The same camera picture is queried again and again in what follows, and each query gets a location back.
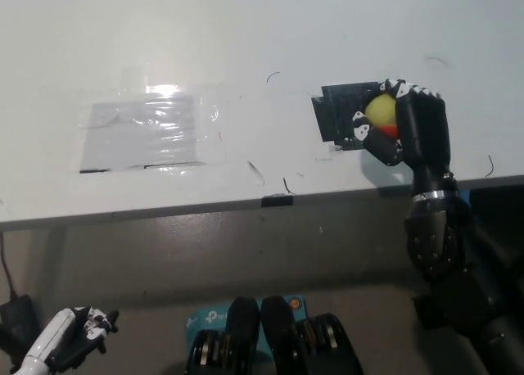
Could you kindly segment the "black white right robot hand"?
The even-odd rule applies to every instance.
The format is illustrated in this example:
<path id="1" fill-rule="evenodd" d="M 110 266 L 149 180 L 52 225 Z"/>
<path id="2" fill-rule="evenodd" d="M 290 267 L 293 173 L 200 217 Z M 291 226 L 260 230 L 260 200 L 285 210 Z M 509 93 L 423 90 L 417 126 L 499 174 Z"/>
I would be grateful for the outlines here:
<path id="1" fill-rule="evenodd" d="M 387 166 L 405 163 L 413 173 L 411 195 L 457 192 L 450 165 L 449 126 L 439 93 L 403 79 L 386 79 L 380 94 L 395 101 L 399 139 L 380 130 L 361 111 L 352 117 L 354 136 L 364 149 Z"/>

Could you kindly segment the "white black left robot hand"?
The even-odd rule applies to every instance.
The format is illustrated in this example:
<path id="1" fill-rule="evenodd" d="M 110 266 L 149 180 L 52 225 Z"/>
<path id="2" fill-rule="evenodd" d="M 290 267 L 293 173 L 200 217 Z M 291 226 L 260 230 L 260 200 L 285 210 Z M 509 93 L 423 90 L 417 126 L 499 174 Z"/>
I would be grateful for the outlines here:
<path id="1" fill-rule="evenodd" d="M 12 373 L 58 374 L 77 369 L 95 350 L 106 353 L 105 339 L 118 332 L 120 312 L 92 307 L 70 307 L 56 313 Z"/>

